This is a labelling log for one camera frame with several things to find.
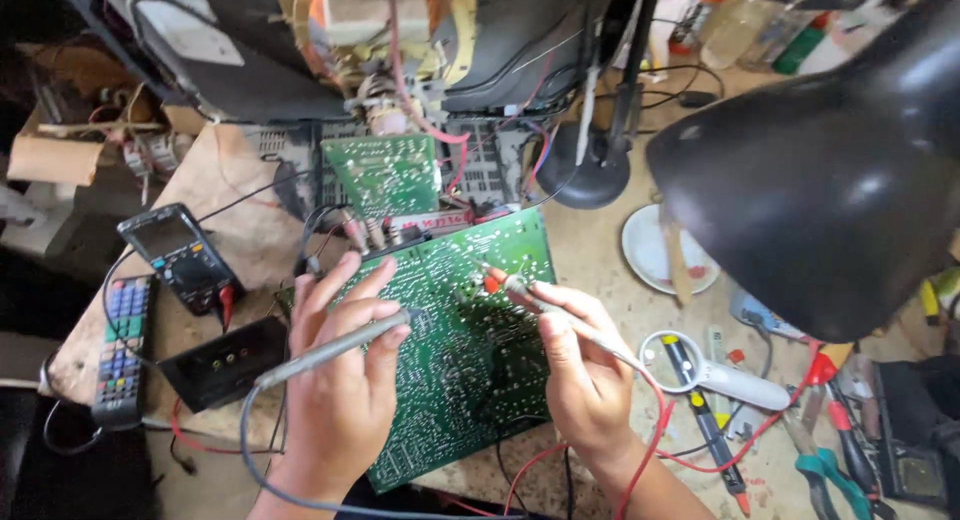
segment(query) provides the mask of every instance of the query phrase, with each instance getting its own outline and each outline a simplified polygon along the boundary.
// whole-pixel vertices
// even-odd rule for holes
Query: digital multimeter
[[[117,226],[117,232],[194,315],[206,315],[218,307],[220,290],[228,285],[233,288],[234,301],[245,293],[234,271],[182,203],[128,219]]]

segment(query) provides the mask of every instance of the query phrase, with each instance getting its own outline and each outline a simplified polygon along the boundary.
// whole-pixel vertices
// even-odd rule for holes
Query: multimeter screen
[[[197,240],[196,233],[176,214],[144,224],[132,234],[150,259],[167,256]]]

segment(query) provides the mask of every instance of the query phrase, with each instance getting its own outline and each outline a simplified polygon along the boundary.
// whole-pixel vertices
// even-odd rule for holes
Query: hand
[[[539,281],[531,290],[623,342],[594,297]],[[584,459],[604,462],[624,453],[638,441],[630,428],[633,370],[594,342],[579,338],[558,315],[544,313],[537,325],[550,364],[546,401],[560,434]]]
[[[348,252],[319,283],[308,275],[296,279],[291,356],[401,309],[396,301],[376,298],[397,271],[397,261],[386,256],[328,310],[359,267],[359,254]],[[366,357],[357,348],[288,381],[287,452],[277,465],[284,489],[341,501],[374,463],[397,409],[398,348],[409,333],[407,325],[393,327],[370,342]]]

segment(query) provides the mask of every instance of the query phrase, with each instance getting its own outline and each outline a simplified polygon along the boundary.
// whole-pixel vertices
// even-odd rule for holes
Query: person's right hand
[[[623,341],[606,308],[594,297],[539,281],[531,290]],[[560,434],[582,456],[602,461],[623,453],[637,441],[630,428],[633,370],[594,342],[579,338],[558,315],[544,313],[537,324],[550,364],[546,401]]]

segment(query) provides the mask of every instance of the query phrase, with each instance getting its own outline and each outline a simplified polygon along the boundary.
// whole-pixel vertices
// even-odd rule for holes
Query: person's left hand
[[[401,309],[377,298],[397,271],[397,261],[386,256],[328,310],[359,267],[360,255],[348,252],[319,283],[309,275],[296,279],[291,356]],[[408,334],[407,325],[393,327],[369,343],[366,356],[357,348],[288,381],[290,426],[278,485],[300,497],[340,501],[374,463],[397,409],[398,348]]]

